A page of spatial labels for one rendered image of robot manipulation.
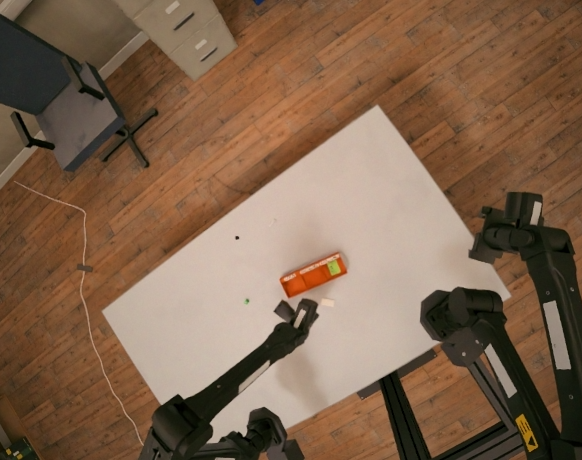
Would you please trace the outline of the lime green sticky note pad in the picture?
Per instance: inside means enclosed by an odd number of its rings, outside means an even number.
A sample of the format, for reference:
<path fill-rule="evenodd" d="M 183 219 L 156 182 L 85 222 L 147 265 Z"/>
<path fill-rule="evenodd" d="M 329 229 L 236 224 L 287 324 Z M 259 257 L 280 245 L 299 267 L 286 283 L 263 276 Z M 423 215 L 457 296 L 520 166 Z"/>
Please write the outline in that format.
<path fill-rule="evenodd" d="M 331 275 L 334 275 L 334 274 L 341 272 L 336 260 L 333 260 L 333 261 L 327 263 L 327 265 L 328 265 L 328 268 L 330 270 Z"/>

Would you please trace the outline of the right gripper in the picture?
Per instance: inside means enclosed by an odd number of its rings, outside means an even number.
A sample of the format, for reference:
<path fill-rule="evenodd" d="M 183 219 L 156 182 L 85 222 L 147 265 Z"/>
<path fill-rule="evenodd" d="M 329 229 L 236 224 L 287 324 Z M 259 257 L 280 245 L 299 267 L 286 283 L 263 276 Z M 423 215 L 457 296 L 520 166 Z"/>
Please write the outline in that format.
<path fill-rule="evenodd" d="M 483 223 L 482 231 L 476 233 L 472 250 L 468 249 L 468 258 L 488 264 L 494 264 L 496 258 L 502 258 L 503 252 L 496 251 L 491 248 L 503 249 L 496 242 L 496 233 L 501 227 L 504 226 L 496 226 L 496 224 L 510 223 L 507 219 L 503 219 L 503 216 L 504 210 L 487 206 L 483 206 L 481 208 L 477 218 L 485 220 Z"/>

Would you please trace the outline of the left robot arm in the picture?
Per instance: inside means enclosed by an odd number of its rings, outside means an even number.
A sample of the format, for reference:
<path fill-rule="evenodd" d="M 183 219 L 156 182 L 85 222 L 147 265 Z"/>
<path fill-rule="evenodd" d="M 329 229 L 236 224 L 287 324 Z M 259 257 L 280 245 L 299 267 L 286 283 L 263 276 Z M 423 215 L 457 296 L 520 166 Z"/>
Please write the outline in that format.
<path fill-rule="evenodd" d="M 285 321 L 277 323 L 259 346 L 199 392 L 186 398 L 177 393 L 154 411 L 138 460 L 258 460 L 260 453 L 279 446 L 282 440 L 271 418 L 249 422 L 244 437 L 232 431 L 218 443 L 206 442 L 213 437 L 214 417 L 272 364 L 305 342 L 318 305 L 302 297 L 295 311 L 287 300 L 280 300 L 273 311 Z"/>

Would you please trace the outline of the orange three-compartment bin rack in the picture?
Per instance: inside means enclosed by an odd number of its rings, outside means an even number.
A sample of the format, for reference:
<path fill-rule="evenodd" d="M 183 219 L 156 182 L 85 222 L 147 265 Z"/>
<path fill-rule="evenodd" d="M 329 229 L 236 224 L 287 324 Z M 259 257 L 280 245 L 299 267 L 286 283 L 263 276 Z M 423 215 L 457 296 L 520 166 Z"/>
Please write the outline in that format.
<path fill-rule="evenodd" d="M 335 259 L 341 272 L 331 275 L 328 265 L 326 263 L 329 263 Z M 339 253 L 337 252 L 333 255 L 330 255 L 324 259 L 321 259 L 315 263 L 312 263 L 306 267 L 303 267 L 297 271 L 294 271 L 288 275 L 281 277 L 280 282 L 287 297 L 292 298 L 296 295 L 299 295 L 303 292 L 306 292 L 310 289 L 313 289 L 317 286 L 320 286 L 345 274 L 347 274 L 347 271 L 339 256 Z"/>

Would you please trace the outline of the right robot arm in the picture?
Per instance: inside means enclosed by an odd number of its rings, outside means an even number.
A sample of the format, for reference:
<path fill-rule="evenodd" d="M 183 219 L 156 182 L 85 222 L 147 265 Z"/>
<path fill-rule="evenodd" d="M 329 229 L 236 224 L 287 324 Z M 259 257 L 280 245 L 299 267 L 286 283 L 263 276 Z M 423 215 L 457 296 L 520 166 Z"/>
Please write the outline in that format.
<path fill-rule="evenodd" d="M 541 194 L 507 192 L 503 218 L 515 224 L 498 223 L 507 224 L 496 234 L 503 249 L 491 249 L 520 252 L 534 283 L 559 398 L 561 433 L 507 334 L 503 300 L 497 292 L 456 287 L 425 318 L 441 339 L 469 326 L 508 406 L 527 460 L 582 460 L 582 298 L 575 251 L 565 230 L 543 226 L 542 206 Z"/>

